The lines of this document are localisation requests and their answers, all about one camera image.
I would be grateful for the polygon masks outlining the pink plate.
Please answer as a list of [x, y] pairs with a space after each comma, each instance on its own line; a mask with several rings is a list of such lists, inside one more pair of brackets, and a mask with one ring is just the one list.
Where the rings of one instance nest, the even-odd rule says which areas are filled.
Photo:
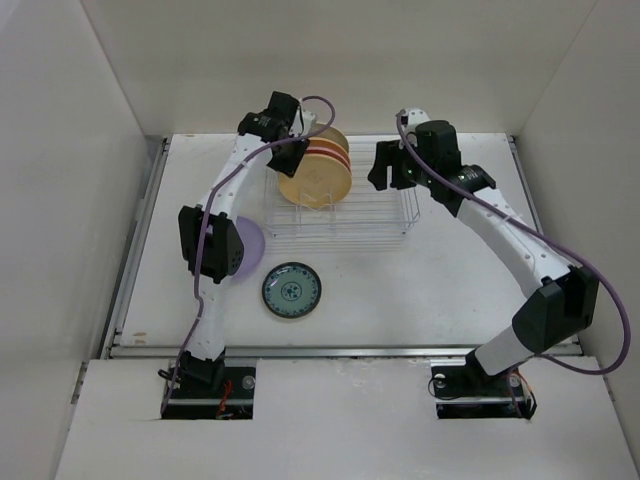
[[306, 154], [325, 155], [339, 160], [347, 169], [351, 169], [349, 153], [341, 145], [323, 138], [312, 138], [306, 149]]

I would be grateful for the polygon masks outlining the tan plate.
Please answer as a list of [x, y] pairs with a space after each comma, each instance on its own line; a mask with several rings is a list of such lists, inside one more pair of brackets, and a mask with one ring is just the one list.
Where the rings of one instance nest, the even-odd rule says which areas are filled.
[[322, 154], [305, 155], [293, 177], [280, 173], [278, 178], [285, 199], [312, 209], [342, 201], [351, 187], [350, 170], [340, 160]]

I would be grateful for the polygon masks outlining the cream bear plate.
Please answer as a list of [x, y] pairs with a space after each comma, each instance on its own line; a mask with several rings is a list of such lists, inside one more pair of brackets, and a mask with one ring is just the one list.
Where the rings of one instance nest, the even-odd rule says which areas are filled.
[[332, 141], [332, 142], [340, 145], [341, 148], [343, 150], [345, 150], [346, 152], [350, 151], [349, 142], [348, 142], [346, 136], [340, 130], [338, 130], [337, 128], [334, 128], [334, 127], [330, 126], [327, 129], [323, 130], [322, 132], [315, 133], [314, 136], [318, 137], [318, 138], [323, 138], [323, 139]]

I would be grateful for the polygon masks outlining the lilac plate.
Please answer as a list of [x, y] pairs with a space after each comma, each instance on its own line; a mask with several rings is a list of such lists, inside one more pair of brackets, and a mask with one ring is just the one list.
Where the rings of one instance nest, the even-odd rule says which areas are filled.
[[240, 282], [248, 278], [260, 264], [266, 248], [262, 228], [255, 221], [238, 216], [236, 229], [244, 245], [244, 256], [233, 280]]

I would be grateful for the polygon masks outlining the small yellow patterned plate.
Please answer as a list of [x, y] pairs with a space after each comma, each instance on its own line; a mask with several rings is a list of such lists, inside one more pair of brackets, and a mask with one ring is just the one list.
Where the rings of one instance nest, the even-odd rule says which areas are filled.
[[322, 283], [317, 272], [301, 262], [285, 262], [272, 268], [261, 286], [267, 309], [285, 320], [310, 314], [319, 304]]

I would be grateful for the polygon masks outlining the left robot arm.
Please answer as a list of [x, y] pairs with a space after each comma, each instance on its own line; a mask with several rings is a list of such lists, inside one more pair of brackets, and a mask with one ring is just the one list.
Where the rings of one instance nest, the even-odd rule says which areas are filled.
[[266, 167], [288, 176], [295, 173], [315, 121], [300, 100], [274, 92], [264, 110], [246, 114], [239, 123], [231, 153], [210, 193], [178, 214], [181, 251], [198, 302], [196, 319], [170, 374], [170, 387], [182, 395], [209, 397], [223, 387], [224, 327], [216, 303], [245, 253], [236, 227], [239, 207]]

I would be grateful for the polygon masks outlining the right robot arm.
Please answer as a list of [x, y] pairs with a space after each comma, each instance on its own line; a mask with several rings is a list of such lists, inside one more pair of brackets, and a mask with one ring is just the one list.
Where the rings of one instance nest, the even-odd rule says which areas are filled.
[[376, 145], [369, 182], [378, 191], [427, 188], [483, 240], [526, 298], [510, 326], [467, 354], [454, 374], [470, 391], [487, 393], [512, 368], [592, 324], [599, 280], [533, 235], [481, 166], [463, 164], [452, 124], [404, 110], [396, 127], [399, 139]]

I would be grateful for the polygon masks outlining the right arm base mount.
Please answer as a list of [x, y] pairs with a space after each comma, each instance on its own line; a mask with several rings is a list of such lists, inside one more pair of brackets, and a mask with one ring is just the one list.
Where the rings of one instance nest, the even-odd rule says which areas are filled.
[[461, 365], [431, 367], [428, 383], [440, 420], [531, 420], [538, 402], [518, 369], [475, 383]]

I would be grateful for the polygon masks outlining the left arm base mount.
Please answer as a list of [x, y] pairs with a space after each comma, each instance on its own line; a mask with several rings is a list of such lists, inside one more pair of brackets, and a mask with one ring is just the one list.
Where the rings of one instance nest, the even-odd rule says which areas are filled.
[[251, 420], [256, 368], [226, 366], [223, 360], [199, 360], [184, 355], [174, 384], [174, 367], [159, 369], [166, 382], [164, 420]]

